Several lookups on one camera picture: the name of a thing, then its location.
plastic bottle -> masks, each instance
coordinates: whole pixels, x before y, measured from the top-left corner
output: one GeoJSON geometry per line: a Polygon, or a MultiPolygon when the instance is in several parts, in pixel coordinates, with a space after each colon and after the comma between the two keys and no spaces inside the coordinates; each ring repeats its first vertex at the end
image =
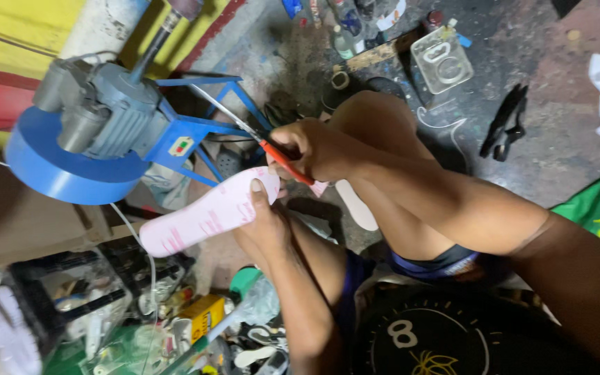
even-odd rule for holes
{"type": "Polygon", "coordinates": [[[335,25],[333,31],[333,43],[339,55],[345,60],[355,56],[353,50],[353,36],[351,33],[348,30],[342,30],[340,25],[335,25]]]}
{"type": "Polygon", "coordinates": [[[331,0],[331,3],[342,28],[353,36],[354,55],[361,53],[365,50],[365,33],[353,0],[331,0]]]}

clear plastic container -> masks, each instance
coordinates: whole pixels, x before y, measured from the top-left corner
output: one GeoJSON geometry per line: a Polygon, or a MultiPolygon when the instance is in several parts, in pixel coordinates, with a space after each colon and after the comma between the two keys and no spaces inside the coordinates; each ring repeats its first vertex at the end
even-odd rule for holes
{"type": "Polygon", "coordinates": [[[473,77],[471,63],[457,32],[450,26],[442,26],[415,41],[411,54],[433,94],[443,93],[473,77]]]}

dirty floor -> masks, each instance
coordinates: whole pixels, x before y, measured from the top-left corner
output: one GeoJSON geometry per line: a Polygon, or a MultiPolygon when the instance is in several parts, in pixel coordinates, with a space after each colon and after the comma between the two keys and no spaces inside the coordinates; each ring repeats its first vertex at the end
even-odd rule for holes
{"type": "MultiPolygon", "coordinates": [[[[327,9],[324,2],[319,4],[327,9]]],[[[597,179],[599,92],[589,81],[587,69],[590,56],[600,53],[600,0],[582,0],[564,19],[558,19],[549,0],[407,0],[401,20],[389,30],[389,39],[415,29],[433,9],[441,10],[444,20],[454,17],[457,30],[473,42],[466,53],[474,78],[438,98],[443,106],[436,112],[442,121],[465,119],[455,139],[471,174],[545,207],[565,201],[597,179]],[[570,30],[579,31],[577,40],[567,38],[570,30]],[[490,122],[518,83],[529,85],[527,136],[512,147],[505,163],[480,158],[490,122]]],[[[301,28],[297,20],[289,20],[281,1],[249,1],[208,42],[191,71],[239,75],[258,107],[272,102],[317,117],[324,109],[321,92],[333,66],[343,63],[329,42],[334,20],[324,17],[323,23],[319,30],[312,25],[301,28]]],[[[429,106],[422,98],[422,85],[420,93],[412,89],[399,61],[381,61],[354,75],[397,81],[414,112],[429,106]]],[[[211,88],[213,93],[218,89],[211,88]]],[[[237,98],[226,98],[225,103],[238,115],[246,115],[237,98]]],[[[446,167],[456,160],[463,163],[450,140],[451,128],[419,124],[421,139],[446,167]]],[[[196,168],[209,175],[205,166],[196,168]]],[[[191,196],[200,196],[206,189],[192,183],[191,196]]],[[[346,247],[360,252],[381,241],[379,232],[365,231],[354,223],[334,187],[319,200],[302,185],[290,185],[289,190],[288,205],[328,219],[334,237],[346,247]]],[[[230,234],[214,237],[191,252],[201,253],[198,269],[204,288],[210,284],[227,287],[232,274],[251,262],[230,234]]]]}

hand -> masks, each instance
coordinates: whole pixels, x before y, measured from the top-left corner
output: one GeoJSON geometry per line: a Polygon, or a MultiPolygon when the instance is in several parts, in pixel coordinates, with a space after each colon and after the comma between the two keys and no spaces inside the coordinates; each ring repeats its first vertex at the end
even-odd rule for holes
{"type": "Polygon", "coordinates": [[[286,218],[270,206],[263,184],[256,179],[251,181],[251,205],[256,211],[256,219],[239,229],[264,257],[288,249],[291,245],[291,231],[286,218]]]}
{"type": "MultiPolygon", "coordinates": [[[[303,119],[279,127],[270,138],[293,158],[293,165],[303,174],[317,181],[338,181],[348,178],[367,154],[369,146],[330,129],[317,119],[303,119]]],[[[266,155],[272,174],[287,180],[293,178],[270,155],[266,155]]]]}

blue motor housing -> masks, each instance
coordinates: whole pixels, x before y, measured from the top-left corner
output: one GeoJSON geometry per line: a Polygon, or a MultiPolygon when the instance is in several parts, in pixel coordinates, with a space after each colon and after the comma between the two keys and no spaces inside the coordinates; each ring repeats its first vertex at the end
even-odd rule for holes
{"type": "Polygon", "coordinates": [[[92,159],[57,145],[60,113],[26,109],[4,149],[11,171],[39,193],[70,203],[99,205],[123,199],[149,162],[129,151],[123,158],[92,159]]]}

